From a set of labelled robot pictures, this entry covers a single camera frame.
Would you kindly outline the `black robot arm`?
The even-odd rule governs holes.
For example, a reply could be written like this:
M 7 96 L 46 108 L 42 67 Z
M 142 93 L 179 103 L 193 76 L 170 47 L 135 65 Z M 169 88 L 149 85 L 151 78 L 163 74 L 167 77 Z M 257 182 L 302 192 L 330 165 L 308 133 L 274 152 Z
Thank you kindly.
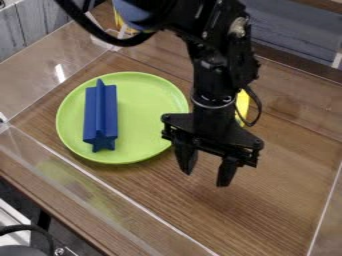
M 125 23 L 138 31 L 121 39 L 105 32 L 74 0 L 54 0 L 97 38 L 121 47 L 147 41 L 169 30 L 184 40 L 194 67 L 193 111 L 162 116 L 162 137 L 171 141 L 181 170 L 193 172 L 198 153 L 222 158 L 217 185 L 230 185 L 237 170 L 258 165 L 264 140 L 248 131 L 256 123 L 238 109 L 238 94 L 257 94 L 250 84 L 261 64 L 252 45 L 252 24 L 240 0 L 113 0 Z

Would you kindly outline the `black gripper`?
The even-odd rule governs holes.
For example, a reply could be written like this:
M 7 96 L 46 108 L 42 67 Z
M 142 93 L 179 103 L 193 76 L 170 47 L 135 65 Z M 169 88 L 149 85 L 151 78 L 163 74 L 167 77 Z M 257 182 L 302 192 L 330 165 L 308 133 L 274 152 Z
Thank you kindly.
M 163 114 L 162 122 L 162 137 L 174 145 L 177 161 L 185 174 L 193 173 L 198 150 L 226 157 L 220 166 L 218 187 L 230 185 L 240 166 L 257 166 L 264 141 L 244 129 L 236 120 L 229 121 L 229 126 L 222 132 L 214 129 L 200 132 L 201 128 L 210 128 L 210 123 L 198 125 L 193 113 Z

